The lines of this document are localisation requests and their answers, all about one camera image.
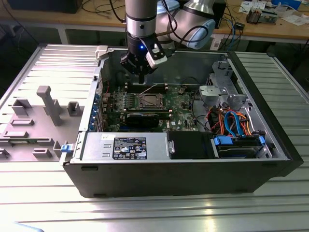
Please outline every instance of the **workbench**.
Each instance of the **workbench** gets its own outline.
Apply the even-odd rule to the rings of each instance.
[[[37,48],[0,100],[1,125],[9,123],[10,114],[14,113],[8,104],[25,90],[35,94],[37,85],[42,83],[62,92],[63,105],[72,101],[75,94],[87,91],[98,65],[95,50],[95,46],[82,45]],[[300,168],[287,177],[271,179],[254,193],[84,198],[58,161],[0,162],[2,220],[17,221],[45,232],[309,230],[309,106],[304,102],[308,96],[294,78],[279,76],[270,58],[263,59],[266,54],[237,55],[246,63],[276,115],[281,115],[278,119],[282,126],[289,129],[287,134],[304,160]],[[261,65],[270,69],[268,78],[256,73]],[[292,85],[298,89],[298,96],[291,96]],[[84,105],[86,99],[80,96],[78,101]]]
[[[301,25],[296,26],[288,23],[282,19],[278,19],[274,24],[247,24],[246,14],[238,14],[241,4],[240,0],[227,0],[228,6],[232,15],[236,21],[245,24],[244,32],[241,36],[242,40],[250,41],[267,41],[267,42],[280,42],[280,43],[296,43],[304,44],[309,38],[308,26]],[[100,4],[107,4],[108,0],[102,0]],[[124,4],[124,0],[117,1],[114,7]],[[26,27],[43,27],[43,28],[55,28],[58,30],[61,42],[63,44],[69,44],[70,40],[67,37],[67,29],[80,29],[80,30],[97,30],[97,31],[125,31],[125,25],[120,23],[116,17],[110,11],[110,18],[84,11],[79,9],[76,14],[64,14],[55,12],[39,12],[39,11],[17,11],[12,10],[9,5],[8,9],[20,23]],[[86,9],[93,11],[93,4],[89,3],[85,6]],[[110,9],[110,6],[106,6],[103,9]],[[304,5],[300,6],[301,11],[309,11],[309,7]],[[120,17],[124,17],[125,8],[121,7],[116,9],[116,12]],[[0,7],[0,23],[3,25],[18,25],[5,11],[3,6]],[[226,22],[222,22],[219,29],[215,29],[212,37],[214,38],[211,44],[211,50],[217,50],[220,41],[227,38],[230,33],[230,29]]]

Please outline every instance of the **floor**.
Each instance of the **floor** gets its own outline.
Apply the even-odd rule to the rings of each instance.
[[[31,37],[23,31],[22,28],[15,28],[16,36],[14,38],[4,36],[0,39],[0,95],[2,96],[19,71],[27,62],[31,53],[36,48],[36,43]],[[60,38],[55,29],[46,28],[27,28],[34,38],[41,44],[60,44]],[[106,44],[113,46],[124,45],[124,33],[122,32],[95,32],[85,30],[68,30],[68,35],[72,44],[98,45]],[[211,41],[209,41],[202,50],[209,50]],[[265,43],[241,41],[238,51],[250,52],[268,52],[274,54],[284,66],[290,70],[296,56],[299,54],[298,44],[290,43]],[[308,57],[303,59],[299,68],[294,72],[295,79],[301,86],[308,91],[309,82],[306,80],[309,72]]]

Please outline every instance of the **warning label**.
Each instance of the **warning label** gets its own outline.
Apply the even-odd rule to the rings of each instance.
[[[146,138],[115,138],[112,158],[115,160],[146,160]]]

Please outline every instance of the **red wire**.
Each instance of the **red wire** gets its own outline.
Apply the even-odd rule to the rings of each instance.
[[[211,131],[212,131],[213,129],[215,129],[215,127],[216,127],[218,124],[219,124],[219,122],[217,122],[217,123],[211,128]]]
[[[107,87],[106,93],[108,93],[108,91],[110,90],[110,82],[109,82],[109,80],[107,80],[107,85],[108,85],[108,87]]]

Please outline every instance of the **blue plastic latch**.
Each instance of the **blue plastic latch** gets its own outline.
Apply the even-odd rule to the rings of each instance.
[[[97,93],[95,94],[95,101],[100,99],[100,95],[98,95]]]
[[[219,141],[218,137],[215,137],[215,138],[214,138],[214,144],[215,144],[216,146],[220,144],[220,141]]]
[[[74,145],[75,144],[65,144],[65,145],[62,145],[60,151],[61,152],[72,153],[74,151]]]
[[[232,145],[233,141],[232,141],[232,138],[228,137],[228,136],[217,136],[214,139],[214,143],[215,143],[215,145],[219,145],[219,144]]]
[[[265,144],[265,139],[264,139],[264,137],[263,137],[263,136],[260,136],[260,137],[259,137],[259,140],[260,140],[260,142],[261,142],[261,144],[262,144],[262,145],[264,145],[264,144]]]
[[[89,124],[88,124],[88,129],[90,129],[90,130],[93,130],[93,129],[94,129],[93,123],[89,123]]]

